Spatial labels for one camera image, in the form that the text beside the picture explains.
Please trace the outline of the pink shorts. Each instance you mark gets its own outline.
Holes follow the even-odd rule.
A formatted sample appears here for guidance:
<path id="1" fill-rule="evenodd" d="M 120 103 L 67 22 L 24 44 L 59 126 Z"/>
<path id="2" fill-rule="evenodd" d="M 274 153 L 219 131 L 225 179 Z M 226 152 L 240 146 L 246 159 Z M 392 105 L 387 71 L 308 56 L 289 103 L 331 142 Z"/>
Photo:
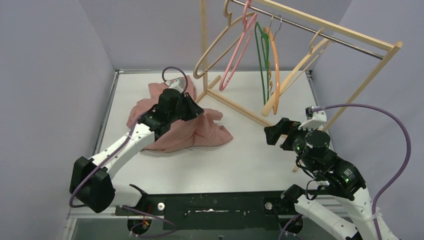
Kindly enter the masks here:
<path id="1" fill-rule="evenodd" d="M 131 109 L 127 127 L 131 127 L 140 114 L 149 110 L 159 100 L 159 95 L 166 89 L 165 83 L 149 83 L 150 97 L 139 100 Z M 149 151 L 171 153 L 190 147 L 216 147 L 224 145 L 233 139 L 232 134 L 217 121 L 223 118 L 223 113 L 205 108 L 204 113 L 193 120 L 178 120 L 171 124 L 170 130 L 156 142 L 145 149 Z"/>

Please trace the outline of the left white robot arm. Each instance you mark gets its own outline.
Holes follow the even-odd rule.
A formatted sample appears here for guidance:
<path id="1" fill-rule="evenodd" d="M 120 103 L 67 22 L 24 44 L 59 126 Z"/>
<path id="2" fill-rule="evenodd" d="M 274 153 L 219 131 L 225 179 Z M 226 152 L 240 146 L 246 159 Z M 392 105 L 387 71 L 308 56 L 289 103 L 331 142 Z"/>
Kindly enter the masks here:
<path id="1" fill-rule="evenodd" d="M 74 199 L 81 206 L 101 213 L 111 206 L 128 206 L 143 213 L 148 207 L 145 192 L 134 184 L 115 185 L 113 178 L 138 152 L 153 144 L 171 129 L 176 121 L 191 121 L 204 113 L 188 93 L 167 88 L 158 102 L 137 116 L 130 130 L 102 152 L 78 158 L 72 170 L 69 205 Z"/>

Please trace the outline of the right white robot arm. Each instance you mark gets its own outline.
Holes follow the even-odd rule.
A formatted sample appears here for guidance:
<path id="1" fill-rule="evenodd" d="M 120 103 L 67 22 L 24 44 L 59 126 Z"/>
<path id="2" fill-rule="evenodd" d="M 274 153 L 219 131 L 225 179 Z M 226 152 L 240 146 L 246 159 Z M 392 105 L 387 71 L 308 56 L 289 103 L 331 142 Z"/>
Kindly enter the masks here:
<path id="1" fill-rule="evenodd" d="M 264 128 L 266 143 L 275 145 L 280 136 L 284 151 L 296 154 L 295 163 L 311 175 L 317 189 L 293 184 L 281 194 L 281 207 L 297 212 L 314 221 L 337 240 L 396 240 L 372 200 L 359 170 L 330 149 L 330 136 L 317 128 L 282 118 L 277 124 Z M 319 195 L 334 197 L 344 208 L 348 222 L 317 202 Z"/>

